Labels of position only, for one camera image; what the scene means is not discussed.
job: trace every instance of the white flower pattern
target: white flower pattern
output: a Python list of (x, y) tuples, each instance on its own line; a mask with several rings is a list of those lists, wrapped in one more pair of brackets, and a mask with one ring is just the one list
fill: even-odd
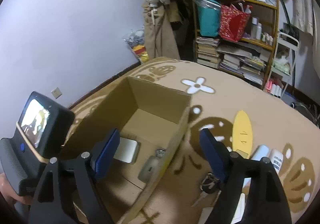
[(205, 82), (205, 78), (203, 78), (203, 77), (198, 77), (196, 79), (196, 82), (193, 82), (188, 79), (183, 79), (181, 82), (185, 85), (190, 86), (187, 89), (187, 93), (189, 93), (189, 94), (195, 94), (200, 90), (203, 92), (207, 92), (207, 93), (214, 93), (214, 89), (212, 89), (211, 87), (208, 87), (206, 85), (203, 85)]

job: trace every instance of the stack of books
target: stack of books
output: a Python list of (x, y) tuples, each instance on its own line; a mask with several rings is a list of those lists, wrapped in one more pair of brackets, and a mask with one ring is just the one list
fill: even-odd
[(233, 71), (237, 74), (242, 74), (239, 72), (240, 69), (240, 60), (235, 57), (235, 56), (231, 56), (229, 54), (224, 54), (223, 56), (223, 61), (220, 64), (221, 68), (227, 69), (229, 71)]
[(259, 58), (252, 58), (224, 54), (223, 61), (220, 63), (220, 68), (232, 71), (239, 76), (244, 76), (246, 79), (262, 85), (263, 72), (265, 64)]
[(216, 48), (209, 45), (198, 44), (197, 63), (206, 65), (212, 68), (218, 68), (221, 61), (220, 54)]
[(209, 37), (197, 37), (196, 42), (199, 45), (218, 47), (218, 45), (220, 43), (220, 39), (219, 38), (209, 38)]

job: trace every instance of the blue button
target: blue button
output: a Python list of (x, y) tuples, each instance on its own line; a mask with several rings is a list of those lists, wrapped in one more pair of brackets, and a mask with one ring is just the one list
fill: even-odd
[(22, 152), (24, 152), (24, 151), (26, 150), (24, 143), (21, 143), (21, 145), (20, 145), (20, 150), (21, 150)]

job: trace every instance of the bookshelf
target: bookshelf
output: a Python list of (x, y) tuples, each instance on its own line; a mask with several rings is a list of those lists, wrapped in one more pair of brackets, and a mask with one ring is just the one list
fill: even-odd
[[(235, 1), (235, 0), (220, 0), (220, 2), (222, 2), (222, 3), (223, 2), (227, 2), (228, 3), (230, 1)], [(270, 70), (271, 70), (271, 65), (272, 65), (272, 62), (273, 62), (273, 56), (274, 56), (274, 53), (275, 53), (275, 50), (276, 50), (276, 42), (277, 42), (277, 37), (276, 36), (277, 36), (277, 33), (278, 33), (278, 22), (279, 22), (279, 0), (276, 0), (276, 6), (269, 5), (269, 4), (266, 4), (264, 2), (256, 1), (256, 0), (243, 0), (243, 1), (245, 1), (248, 4), (255, 4), (255, 5), (258, 5), (258, 6), (262, 6), (262, 7), (267, 8), (267, 9), (272, 11), (272, 21), (271, 21), (271, 23), (270, 22), (265, 22), (265, 21), (260, 21), (261, 24), (266, 24), (266, 25), (268, 25), (268, 26), (270, 26), (272, 28), (272, 37), (274, 39), (272, 46), (265, 44), (261, 40), (248, 39), (248, 38), (241, 38), (241, 40), (240, 40), (242, 42), (247, 42), (247, 43), (254, 44), (256, 46), (260, 46), (260, 47), (262, 47), (265, 50), (270, 52), (269, 60), (268, 60), (266, 69), (264, 71), (263, 83), (262, 83), (262, 86), (261, 86), (261, 89), (263, 90), (264, 86), (265, 86), (265, 84), (267, 82), (268, 75), (269, 75)], [(196, 4), (194, 3), (194, 1), (192, 2), (192, 5), (193, 5), (193, 17), (194, 17), (194, 25), (195, 25), (195, 39), (196, 39), (198, 36), (201, 36), (201, 35), (200, 35), (200, 29), (199, 29), (199, 23), (198, 23), (197, 7), (196, 7)], [(197, 50), (197, 43), (195, 43), (194, 48), (195, 48), (195, 50)], [(195, 56), (195, 61), (196, 61), (197, 60), (196, 51), (194, 51), (194, 56)], [(239, 78), (242, 78), (241, 75), (238, 75), (238, 74), (236, 74), (234, 72), (231, 72), (231, 71), (228, 71), (228, 70), (225, 70), (225, 69), (222, 69), (222, 68), (218, 68), (217, 70), (226, 72), (228, 74), (231, 74), (231, 75), (239, 77)]]

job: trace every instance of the teal bag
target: teal bag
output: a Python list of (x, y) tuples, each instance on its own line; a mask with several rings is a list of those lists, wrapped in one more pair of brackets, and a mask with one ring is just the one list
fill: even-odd
[(216, 37), (220, 27), (220, 4), (215, 0), (198, 0), (196, 3), (200, 34), (204, 37)]

